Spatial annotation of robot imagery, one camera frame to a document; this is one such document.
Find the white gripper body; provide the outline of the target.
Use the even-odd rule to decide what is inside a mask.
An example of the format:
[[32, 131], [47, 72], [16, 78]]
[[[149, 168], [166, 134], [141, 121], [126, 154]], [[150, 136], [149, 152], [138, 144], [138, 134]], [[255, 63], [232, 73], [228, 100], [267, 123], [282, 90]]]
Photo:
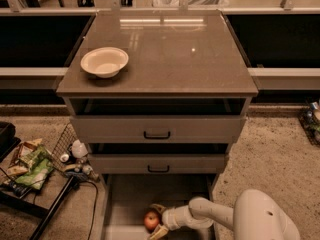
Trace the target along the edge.
[[181, 227], [186, 227], [189, 216], [190, 213], [187, 206], [167, 208], [162, 213], [162, 223], [170, 231], [174, 231]]

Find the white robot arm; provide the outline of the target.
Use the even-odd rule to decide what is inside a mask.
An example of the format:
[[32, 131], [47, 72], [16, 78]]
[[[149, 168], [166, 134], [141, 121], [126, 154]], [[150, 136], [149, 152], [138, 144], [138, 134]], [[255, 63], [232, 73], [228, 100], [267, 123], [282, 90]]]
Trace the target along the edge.
[[152, 204], [161, 222], [148, 240], [160, 240], [169, 231], [188, 227], [197, 231], [218, 223], [231, 230], [234, 240], [301, 240], [291, 218], [267, 194], [256, 189], [243, 191], [234, 207], [216, 204], [203, 197], [192, 198], [185, 206], [167, 208]]

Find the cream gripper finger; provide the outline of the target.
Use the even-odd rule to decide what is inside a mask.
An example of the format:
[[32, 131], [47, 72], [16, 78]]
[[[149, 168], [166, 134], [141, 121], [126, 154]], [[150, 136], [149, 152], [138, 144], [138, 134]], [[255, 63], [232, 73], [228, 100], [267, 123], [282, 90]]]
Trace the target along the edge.
[[160, 215], [166, 210], [166, 207], [161, 204], [151, 204], [150, 208], [156, 210]]
[[149, 240], [160, 240], [162, 237], [166, 236], [169, 229], [165, 225], [157, 225], [154, 231], [149, 235]]

